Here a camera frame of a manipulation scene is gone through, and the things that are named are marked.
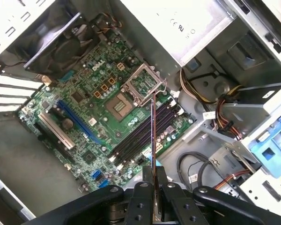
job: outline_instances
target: motherboard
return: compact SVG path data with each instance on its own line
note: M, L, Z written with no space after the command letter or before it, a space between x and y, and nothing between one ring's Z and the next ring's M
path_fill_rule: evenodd
M74 175L79 190L91 192L124 186L150 163L153 92L158 156L193 119L159 73L110 32L62 80L44 85L18 116Z

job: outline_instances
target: black fan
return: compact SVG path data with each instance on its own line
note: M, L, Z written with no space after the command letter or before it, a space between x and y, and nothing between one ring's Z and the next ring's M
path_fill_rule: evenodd
M80 13L51 6L12 45L12 52L28 61L30 72L62 78L98 43L99 37Z

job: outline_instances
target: green circuit board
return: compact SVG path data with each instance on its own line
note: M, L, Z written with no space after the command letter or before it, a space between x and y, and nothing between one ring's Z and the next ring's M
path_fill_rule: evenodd
M94 191L102 182L123 186L143 165L149 164L149 160L142 154L149 144L135 154L133 160L126 163L121 170L108 158L112 150L151 114L150 102L143 107L136 106L129 93L121 91L122 84L143 62L116 35L111 36L109 40L99 43L66 75L65 80L50 87L44 86L18 112L23 124L40 136L41 132L35 123L42 124L48 133L50 130L40 120L39 114L47 113L62 100L92 132L97 143L87 137L75 123L68 128L60 118L51 116L75 143L73 149L67 150L72 160L62 155L51 140L41 140L80 184L83 184L84 191ZM147 91L156 85L156 81L146 72L142 72L132 84L139 93L146 95ZM171 96L167 92L159 93L157 108L169 99ZM186 113L173 120L171 127L174 132L162 134L159 138L159 155L189 128L190 121L192 120ZM139 158L144 158L141 165L136 163ZM100 180L92 176L96 171L102 173Z

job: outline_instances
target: screw hole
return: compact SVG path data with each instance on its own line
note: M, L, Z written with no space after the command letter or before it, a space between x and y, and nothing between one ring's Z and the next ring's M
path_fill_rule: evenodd
M197 221L197 218L196 218L195 216L191 216L191 217L189 218L189 220L190 220L190 221L193 221L193 222L196 222L196 221Z
M183 206L185 209L187 209L187 210L189 210L189 204L185 204L184 206Z
M144 204L143 203L139 203L138 205L137 205L137 208L144 208Z
M141 220L141 218L142 218L142 216L141 216L141 215L137 215L137 216L135 217L135 220L140 221L140 220Z

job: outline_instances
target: screw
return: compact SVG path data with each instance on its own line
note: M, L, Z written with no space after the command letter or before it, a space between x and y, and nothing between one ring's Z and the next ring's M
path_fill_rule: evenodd
M173 184L173 183L169 183L169 184L168 184L168 187L169 187L169 188L174 188L175 186L176 186L176 185Z
M117 192L118 191L118 188L117 187L113 187L112 189L111 189L111 192Z
M206 188L203 188L203 187L199 188L199 191L200 191L201 193L207 193L207 192L208 192L207 189L206 189Z
M142 184L140 184L140 186L143 188L148 187L148 183L142 183Z

